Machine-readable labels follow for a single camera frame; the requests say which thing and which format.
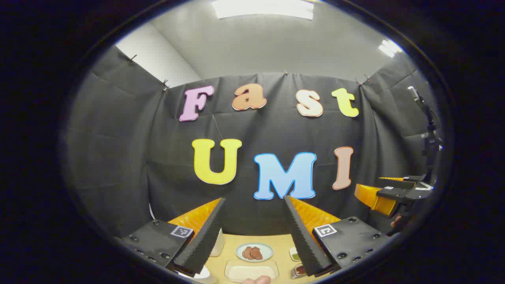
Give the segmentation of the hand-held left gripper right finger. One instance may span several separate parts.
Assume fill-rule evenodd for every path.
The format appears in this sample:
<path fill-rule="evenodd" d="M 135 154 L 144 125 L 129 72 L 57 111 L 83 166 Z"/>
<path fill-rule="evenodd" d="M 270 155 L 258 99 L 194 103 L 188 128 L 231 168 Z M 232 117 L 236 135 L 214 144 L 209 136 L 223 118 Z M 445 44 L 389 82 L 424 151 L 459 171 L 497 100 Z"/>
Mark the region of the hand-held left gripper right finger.
<path fill-rule="evenodd" d="M 319 277 L 359 263 L 391 237 L 357 217 L 332 222 L 325 212 L 291 196 L 284 210 L 290 234 L 308 276 Z"/>

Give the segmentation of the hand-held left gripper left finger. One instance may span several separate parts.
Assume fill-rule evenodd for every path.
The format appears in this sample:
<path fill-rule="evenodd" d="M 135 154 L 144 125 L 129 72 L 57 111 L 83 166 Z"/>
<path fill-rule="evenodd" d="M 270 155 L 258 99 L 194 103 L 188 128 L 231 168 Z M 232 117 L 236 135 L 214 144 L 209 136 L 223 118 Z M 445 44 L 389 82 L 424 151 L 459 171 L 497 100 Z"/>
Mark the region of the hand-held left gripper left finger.
<path fill-rule="evenodd" d="M 154 219 L 121 239 L 121 244 L 163 269 L 200 273 L 223 223 L 225 198 L 217 198 L 170 222 Z"/>

